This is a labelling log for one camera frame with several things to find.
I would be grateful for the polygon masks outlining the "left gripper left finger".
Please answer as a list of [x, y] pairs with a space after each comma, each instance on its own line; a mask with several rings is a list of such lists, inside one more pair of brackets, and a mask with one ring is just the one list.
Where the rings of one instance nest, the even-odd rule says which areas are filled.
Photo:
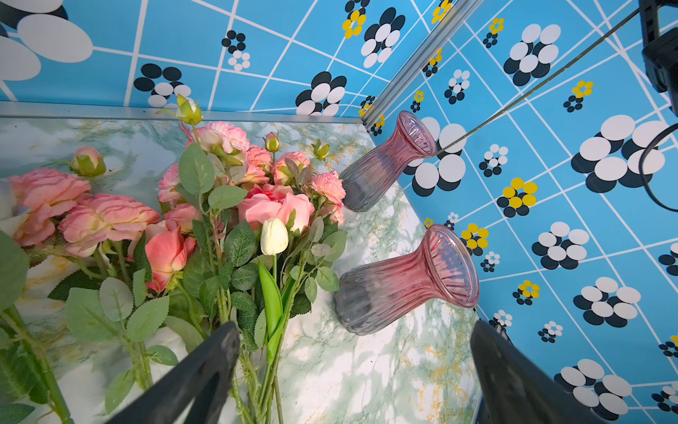
[[217, 423], [229, 397], [240, 350], [237, 325], [226, 323], [111, 423]]

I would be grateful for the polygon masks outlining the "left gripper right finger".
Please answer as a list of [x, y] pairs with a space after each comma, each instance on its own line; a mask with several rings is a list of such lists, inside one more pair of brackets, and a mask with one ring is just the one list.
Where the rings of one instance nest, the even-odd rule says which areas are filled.
[[474, 423], [603, 422], [488, 323], [475, 323], [470, 346], [482, 390]]

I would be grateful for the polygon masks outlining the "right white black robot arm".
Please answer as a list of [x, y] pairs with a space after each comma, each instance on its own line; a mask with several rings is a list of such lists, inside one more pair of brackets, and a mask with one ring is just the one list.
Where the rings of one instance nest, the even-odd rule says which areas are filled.
[[658, 93], [668, 93], [671, 110], [677, 115], [677, 28], [662, 34], [659, 19], [660, 9], [676, 9], [677, 0], [640, 0], [638, 4], [646, 75]]

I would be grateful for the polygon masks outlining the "pile of artificial flowers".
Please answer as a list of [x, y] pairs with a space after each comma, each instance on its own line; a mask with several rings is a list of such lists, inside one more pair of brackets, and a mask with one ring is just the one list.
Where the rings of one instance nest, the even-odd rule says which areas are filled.
[[19, 423], [39, 405], [72, 422], [42, 343], [20, 315], [28, 270], [49, 257], [77, 266], [51, 293], [85, 343], [116, 341], [132, 365], [109, 385], [106, 413], [133, 387], [150, 390], [151, 367], [178, 365], [148, 340], [161, 328], [195, 353], [221, 328], [235, 332], [236, 359], [212, 363], [210, 390], [224, 387], [245, 423], [282, 420], [278, 369], [292, 318], [311, 311], [319, 290], [338, 290], [333, 263], [344, 253], [348, 182], [321, 173], [301, 152], [281, 154], [224, 122], [204, 123], [180, 96], [171, 111], [185, 150], [159, 184], [160, 210], [96, 193], [106, 171], [94, 148], [70, 170], [42, 168], [1, 183], [1, 420]]

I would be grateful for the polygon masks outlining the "front pink grey glass vase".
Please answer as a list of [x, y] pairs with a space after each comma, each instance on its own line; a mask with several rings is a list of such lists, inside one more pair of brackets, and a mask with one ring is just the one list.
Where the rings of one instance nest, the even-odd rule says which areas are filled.
[[435, 224], [412, 253], [344, 273], [334, 305], [342, 326], [365, 336], [429, 300], [472, 308], [479, 297], [478, 273], [462, 240]]

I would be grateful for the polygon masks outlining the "pink grey glass vase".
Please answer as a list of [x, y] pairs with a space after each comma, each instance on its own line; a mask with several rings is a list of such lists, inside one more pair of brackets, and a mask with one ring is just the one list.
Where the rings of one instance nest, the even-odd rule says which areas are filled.
[[390, 138], [340, 174], [346, 192], [344, 206], [353, 212], [370, 210], [408, 164], [430, 158], [434, 153], [434, 137], [422, 120], [409, 111], [400, 112]]
[[342, 326], [365, 336], [429, 300], [472, 308], [479, 297], [478, 273], [462, 240], [435, 224], [412, 253], [344, 273], [334, 305]]

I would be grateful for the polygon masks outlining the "rear pink grey glass vase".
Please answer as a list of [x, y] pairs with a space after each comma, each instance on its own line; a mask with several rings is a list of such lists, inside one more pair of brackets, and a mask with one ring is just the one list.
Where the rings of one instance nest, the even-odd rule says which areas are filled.
[[370, 210], [408, 164], [430, 158], [434, 153], [434, 137], [422, 120], [409, 111], [400, 112], [390, 138], [340, 174], [346, 192], [344, 206], [353, 212]]

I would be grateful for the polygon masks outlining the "right corner aluminium post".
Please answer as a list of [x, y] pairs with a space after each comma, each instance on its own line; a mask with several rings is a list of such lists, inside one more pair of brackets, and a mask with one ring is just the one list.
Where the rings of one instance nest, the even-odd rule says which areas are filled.
[[377, 96], [371, 109], [361, 118], [365, 127], [370, 127], [388, 108], [397, 100], [401, 93], [420, 74], [425, 61], [432, 58], [434, 53], [443, 48], [448, 40], [457, 33], [457, 30], [471, 17], [483, 0], [457, 1], [451, 10], [428, 34], [423, 42], [411, 54], [386, 88]]

